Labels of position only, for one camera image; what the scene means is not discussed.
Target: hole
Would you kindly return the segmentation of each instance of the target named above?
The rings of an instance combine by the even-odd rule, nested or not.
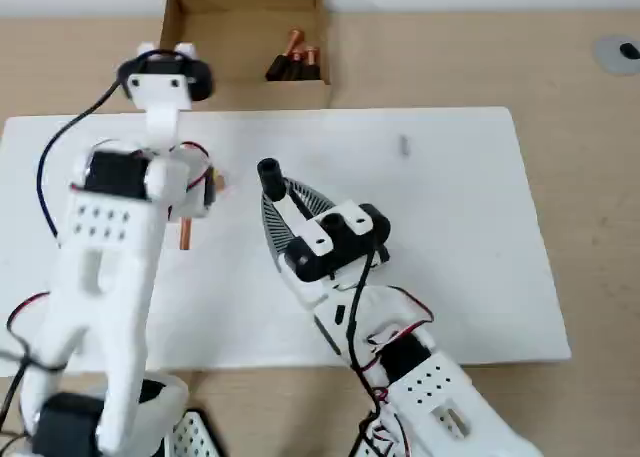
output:
[[[640,60],[640,50],[630,42],[620,46],[620,53],[629,60]]]

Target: table surface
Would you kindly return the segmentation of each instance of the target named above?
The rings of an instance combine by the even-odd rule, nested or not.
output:
[[[86,108],[115,65],[160,26],[159,19],[0,20],[0,119]],[[640,12],[363,14],[331,22],[333,107],[511,109],[574,357],[467,370],[547,456],[640,455],[640,77],[607,75],[591,53],[598,37],[639,39],[639,28]],[[104,111],[130,109],[117,97]],[[345,456],[367,409],[346,369],[183,377],[232,455]]]

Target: perforated plate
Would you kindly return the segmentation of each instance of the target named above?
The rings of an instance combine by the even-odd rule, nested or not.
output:
[[[207,425],[195,411],[185,412],[174,427],[171,446],[173,453],[165,454],[165,457],[224,457]]]

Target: white board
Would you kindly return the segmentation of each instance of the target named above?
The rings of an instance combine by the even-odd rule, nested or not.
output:
[[[35,194],[45,143],[69,117],[8,121],[0,145],[0,318],[48,288],[57,247]],[[76,156],[105,138],[142,139],[141,114],[92,116],[54,147],[45,175],[60,219]],[[442,348],[462,363],[570,357],[515,128],[503,108],[189,113],[181,140],[211,152],[229,184],[191,251],[165,238],[147,329],[149,367],[325,365],[340,361],[281,282],[260,216],[256,164],[339,203],[373,203],[392,223],[392,261],[373,282],[417,294]],[[16,328],[33,338],[46,304]],[[10,345],[8,336],[0,348]],[[71,369],[99,370],[89,341]],[[12,370],[0,362],[0,374]]]

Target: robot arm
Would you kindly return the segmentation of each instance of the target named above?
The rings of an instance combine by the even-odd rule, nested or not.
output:
[[[379,415],[352,455],[541,457],[437,347],[424,325],[432,315],[405,290],[362,289],[353,339],[357,362],[352,361],[347,316],[367,254],[375,250],[372,268],[389,260],[383,247],[389,221],[371,205],[334,205],[284,178],[273,159],[262,161],[258,173],[277,268],[334,351],[359,368],[379,400]]]
[[[146,111],[144,148],[91,149],[69,187],[67,216],[33,354],[68,362],[87,332],[100,342],[104,398],[58,391],[59,374],[30,368],[21,394],[33,453],[46,457],[154,454],[182,417],[187,386],[145,374],[145,327],[168,217],[203,217],[213,201],[213,169],[193,145],[180,145],[180,111],[212,91],[192,46],[140,49],[118,81]],[[116,263],[109,279],[102,266]]]

